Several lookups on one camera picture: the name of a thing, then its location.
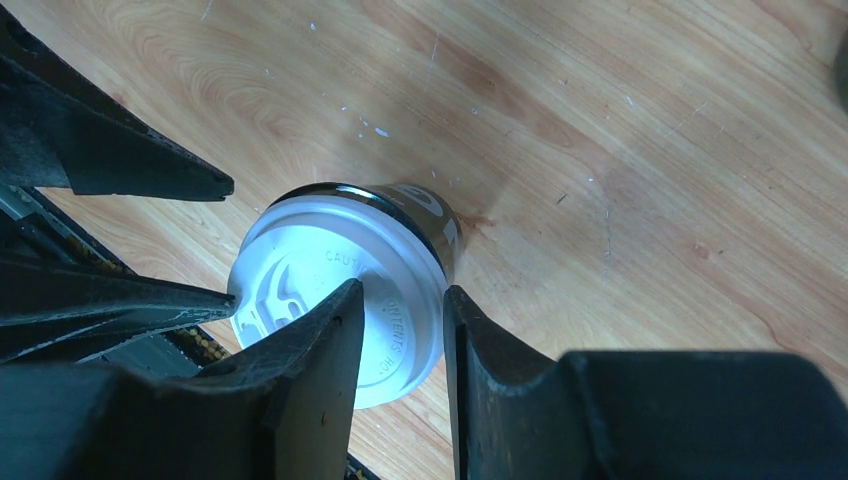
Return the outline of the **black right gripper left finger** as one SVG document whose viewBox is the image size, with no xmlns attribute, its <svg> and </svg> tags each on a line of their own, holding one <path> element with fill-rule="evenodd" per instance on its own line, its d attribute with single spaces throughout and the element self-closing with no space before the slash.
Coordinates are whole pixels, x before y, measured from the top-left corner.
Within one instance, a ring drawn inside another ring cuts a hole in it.
<svg viewBox="0 0 848 480">
<path fill-rule="evenodd" d="M 341 479 L 353 403 L 337 323 L 193 377 L 105 362 L 1 370 L 5 479 Z"/>
</svg>

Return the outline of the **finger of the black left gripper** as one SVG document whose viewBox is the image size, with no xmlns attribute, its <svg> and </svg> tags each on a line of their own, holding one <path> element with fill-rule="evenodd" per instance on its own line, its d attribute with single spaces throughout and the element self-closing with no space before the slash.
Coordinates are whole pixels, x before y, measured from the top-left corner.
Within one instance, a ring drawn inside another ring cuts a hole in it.
<svg viewBox="0 0 848 480">
<path fill-rule="evenodd" d="M 233 179 L 96 87 L 1 11 L 1 182 L 222 201 Z"/>
<path fill-rule="evenodd" d="M 84 361 L 131 341 L 224 319 L 233 296 L 109 269 L 1 261 L 1 360 Z"/>
</svg>

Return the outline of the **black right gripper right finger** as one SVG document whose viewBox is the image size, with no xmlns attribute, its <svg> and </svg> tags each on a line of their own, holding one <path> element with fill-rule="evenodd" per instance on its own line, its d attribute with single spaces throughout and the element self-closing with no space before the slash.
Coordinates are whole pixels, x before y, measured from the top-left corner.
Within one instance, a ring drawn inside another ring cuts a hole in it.
<svg viewBox="0 0 848 480">
<path fill-rule="evenodd" d="M 807 359 L 570 351 L 552 360 L 444 296 L 459 479 L 843 479 L 847 408 Z"/>
</svg>

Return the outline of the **white single cup lid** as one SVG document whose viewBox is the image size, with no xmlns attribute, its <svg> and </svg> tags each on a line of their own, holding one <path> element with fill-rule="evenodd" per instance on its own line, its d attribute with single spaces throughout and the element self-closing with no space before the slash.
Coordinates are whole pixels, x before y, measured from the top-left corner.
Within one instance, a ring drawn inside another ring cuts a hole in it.
<svg viewBox="0 0 848 480">
<path fill-rule="evenodd" d="M 295 195 L 246 232 L 227 291 L 231 327 L 246 351 L 337 323 L 352 403 L 369 409 L 424 384 L 443 354 L 448 274 L 420 235 L 361 201 Z"/>
</svg>

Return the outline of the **brown coffee cup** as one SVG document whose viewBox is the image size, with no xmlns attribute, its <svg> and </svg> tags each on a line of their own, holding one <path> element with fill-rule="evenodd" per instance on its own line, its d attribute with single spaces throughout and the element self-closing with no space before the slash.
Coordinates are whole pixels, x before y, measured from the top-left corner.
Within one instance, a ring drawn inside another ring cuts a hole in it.
<svg viewBox="0 0 848 480">
<path fill-rule="evenodd" d="M 392 183 L 357 186 L 319 182 L 298 187 L 278 202 L 307 196 L 341 197 L 368 205 L 393 218 L 427 247 L 438 261 L 448 282 L 455 280 L 464 249 L 457 213 L 438 194 L 416 184 Z"/>
</svg>

